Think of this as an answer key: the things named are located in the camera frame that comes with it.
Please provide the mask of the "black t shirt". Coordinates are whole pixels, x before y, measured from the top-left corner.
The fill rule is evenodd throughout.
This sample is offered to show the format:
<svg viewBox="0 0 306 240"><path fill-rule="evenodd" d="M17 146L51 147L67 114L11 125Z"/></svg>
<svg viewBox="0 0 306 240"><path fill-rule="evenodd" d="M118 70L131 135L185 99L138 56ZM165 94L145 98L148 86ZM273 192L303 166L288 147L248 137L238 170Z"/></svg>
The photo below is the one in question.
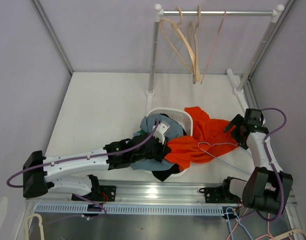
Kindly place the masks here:
<svg viewBox="0 0 306 240"><path fill-rule="evenodd" d="M170 129L165 134L166 141L186 136L183 127L172 118L169 118L167 114L161 113L157 117L160 121L164 121L170 126ZM163 159L161 164L161 166L155 167L155 171L152 171L153 176L161 182L165 181L171 175L179 174L181 171L178 164L171 163L168 160Z"/></svg>

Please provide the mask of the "orange t shirt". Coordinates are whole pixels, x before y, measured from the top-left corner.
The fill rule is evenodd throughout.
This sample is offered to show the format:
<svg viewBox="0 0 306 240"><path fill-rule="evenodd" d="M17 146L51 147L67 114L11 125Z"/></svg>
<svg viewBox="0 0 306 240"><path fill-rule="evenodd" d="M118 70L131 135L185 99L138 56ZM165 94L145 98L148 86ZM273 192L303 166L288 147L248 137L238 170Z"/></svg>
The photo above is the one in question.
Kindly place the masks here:
<svg viewBox="0 0 306 240"><path fill-rule="evenodd" d="M231 131L224 132L229 121L211 118L198 106L187 107L185 112L193 120L193 134L170 140L167 146L171 152L165 156L165 160L177 164L180 170L189 168L191 163L210 162L238 147Z"/></svg>

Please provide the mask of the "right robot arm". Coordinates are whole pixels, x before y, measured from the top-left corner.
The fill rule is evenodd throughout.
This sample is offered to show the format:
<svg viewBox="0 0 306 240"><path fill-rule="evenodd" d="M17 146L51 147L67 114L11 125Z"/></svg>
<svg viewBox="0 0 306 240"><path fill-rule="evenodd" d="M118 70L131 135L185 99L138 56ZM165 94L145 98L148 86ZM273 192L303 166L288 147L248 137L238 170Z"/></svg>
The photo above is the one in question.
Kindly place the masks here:
<svg viewBox="0 0 306 240"><path fill-rule="evenodd" d="M226 178L220 190L222 200L229 203L239 198L246 208L279 216L284 211L293 177L282 170L274 156L271 132L264 126L263 113L248 108L244 116L236 115L224 131L251 152L255 168L248 180Z"/></svg>

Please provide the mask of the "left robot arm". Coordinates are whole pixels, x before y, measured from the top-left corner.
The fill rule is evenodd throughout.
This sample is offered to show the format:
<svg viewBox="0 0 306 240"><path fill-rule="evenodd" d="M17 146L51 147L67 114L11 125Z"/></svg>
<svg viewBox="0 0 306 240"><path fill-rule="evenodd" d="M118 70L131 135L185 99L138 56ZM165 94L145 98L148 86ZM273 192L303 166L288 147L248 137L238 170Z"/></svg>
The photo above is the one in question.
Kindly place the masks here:
<svg viewBox="0 0 306 240"><path fill-rule="evenodd" d="M78 178L75 174L89 171L124 169L141 160L160 164L171 152L167 142L148 133L114 141L95 151L71 156L43 156L34 151L23 165L23 197L32 199L47 193L77 194L94 201L100 196L96 176Z"/></svg>

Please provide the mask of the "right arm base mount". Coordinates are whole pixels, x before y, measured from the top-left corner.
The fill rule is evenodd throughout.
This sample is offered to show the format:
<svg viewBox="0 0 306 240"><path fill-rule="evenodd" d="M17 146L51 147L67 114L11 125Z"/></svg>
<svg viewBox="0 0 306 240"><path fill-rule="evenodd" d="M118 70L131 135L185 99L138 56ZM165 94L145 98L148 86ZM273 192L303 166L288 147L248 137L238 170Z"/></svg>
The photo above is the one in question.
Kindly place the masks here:
<svg viewBox="0 0 306 240"><path fill-rule="evenodd" d="M204 187L199 189L199 193L204 195L207 204L239 204L241 199L230 193L223 186Z"/></svg>

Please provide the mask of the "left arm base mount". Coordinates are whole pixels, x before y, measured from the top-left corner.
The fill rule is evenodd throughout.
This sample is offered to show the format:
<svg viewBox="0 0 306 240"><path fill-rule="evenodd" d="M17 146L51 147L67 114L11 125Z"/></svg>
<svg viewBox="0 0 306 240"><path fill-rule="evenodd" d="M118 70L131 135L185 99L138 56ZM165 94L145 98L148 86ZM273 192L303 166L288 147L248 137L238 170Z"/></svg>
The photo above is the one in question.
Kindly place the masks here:
<svg viewBox="0 0 306 240"><path fill-rule="evenodd" d="M72 195L72 201L83 201L84 199L93 202L115 202L117 187L114 185L100 185L99 187L93 187L91 192L82 195L82 198L78 198L76 195Z"/></svg>

